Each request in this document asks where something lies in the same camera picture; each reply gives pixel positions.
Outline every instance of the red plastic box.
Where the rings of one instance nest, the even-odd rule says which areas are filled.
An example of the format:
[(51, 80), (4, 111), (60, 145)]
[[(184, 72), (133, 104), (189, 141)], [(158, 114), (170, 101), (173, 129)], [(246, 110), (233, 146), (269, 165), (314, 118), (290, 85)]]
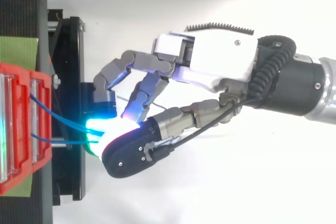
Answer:
[(31, 173), (44, 166), (52, 156), (51, 144), (35, 142), (33, 160), (30, 137), (33, 120), (38, 118), (36, 135), (51, 138), (51, 116), (39, 106), (32, 115), (31, 84), (38, 87), (37, 98), (51, 109), (51, 77), (15, 65), (0, 63), (0, 195), (19, 185)]
[(32, 172), (29, 119), (29, 71), (18, 66), (0, 63), (2, 101), (5, 106), (5, 121), (2, 124), (2, 167), (7, 179), (0, 184), (0, 195), (20, 184)]

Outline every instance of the bolt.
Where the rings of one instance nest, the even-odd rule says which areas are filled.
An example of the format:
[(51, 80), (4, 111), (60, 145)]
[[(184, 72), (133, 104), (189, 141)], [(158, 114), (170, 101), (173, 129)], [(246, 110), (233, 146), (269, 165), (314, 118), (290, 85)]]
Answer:
[(79, 24), (79, 31), (82, 33), (86, 32), (86, 24), (85, 23), (80, 23)]
[(319, 82), (315, 83), (314, 88), (319, 90), (321, 88), (321, 84)]
[(58, 86), (61, 84), (61, 80), (58, 78), (57, 74), (53, 75), (53, 87), (54, 89), (58, 89)]

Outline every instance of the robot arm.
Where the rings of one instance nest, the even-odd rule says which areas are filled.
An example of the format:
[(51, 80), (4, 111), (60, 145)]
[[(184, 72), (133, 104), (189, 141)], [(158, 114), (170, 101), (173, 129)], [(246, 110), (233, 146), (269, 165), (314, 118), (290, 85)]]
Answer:
[[(97, 103), (108, 100), (109, 90), (130, 69), (148, 73), (123, 113), (140, 128), (105, 148), (102, 161), (108, 173), (127, 177), (152, 166), (195, 135), (229, 122), (242, 105), (336, 124), (336, 61), (295, 54), (295, 43), (286, 37), (257, 40), (252, 34), (222, 24), (188, 27), (159, 36), (151, 54), (127, 51), (104, 67), (94, 81)], [(170, 108), (142, 122), (169, 78), (221, 92), (219, 101)], [(198, 133), (176, 141), (191, 127), (199, 128)]]

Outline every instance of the green light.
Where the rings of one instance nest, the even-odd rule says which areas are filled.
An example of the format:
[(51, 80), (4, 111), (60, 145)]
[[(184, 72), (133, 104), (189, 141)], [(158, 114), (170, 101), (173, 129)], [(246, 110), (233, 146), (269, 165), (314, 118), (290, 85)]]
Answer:
[(95, 156), (101, 158), (103, 151), (109, 143), (118, 136), (139, 128), (139, 126), (127, 119), (110, 118), (88, 119), (86, 121), (86, 128), (105, 132), (102, 137), (87, 134), (89, 141), (99, 141), (98, 143), (89, 143), (87, 147)]

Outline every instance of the white background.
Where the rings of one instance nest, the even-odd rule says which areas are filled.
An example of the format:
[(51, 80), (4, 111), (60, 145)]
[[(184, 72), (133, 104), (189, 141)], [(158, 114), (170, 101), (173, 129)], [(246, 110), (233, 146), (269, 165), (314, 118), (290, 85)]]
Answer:
[[(203, 22), (280, 34), (298, 53), (336, 59), (335, 0), (49, 0), (79, 16), (85, 33), (85, 80), (127, 49), (150, 52), (153, 39)], [(220, 64), (229, 60), (221, 59)], [(116, 90), (127, 96), (144, 74)], [(164, 106), (217, 97), (171, 82)], [(125, 103), (119, 101), (119, 111)], [(151, 114), (160, 112), (154, 108)], [(179, 147), (126, 179), (114, 179), (87, 157), (87, 193), (62, 197), (54, 223), (336, 223), (336, 126), (244, 108), (226, 125)]]

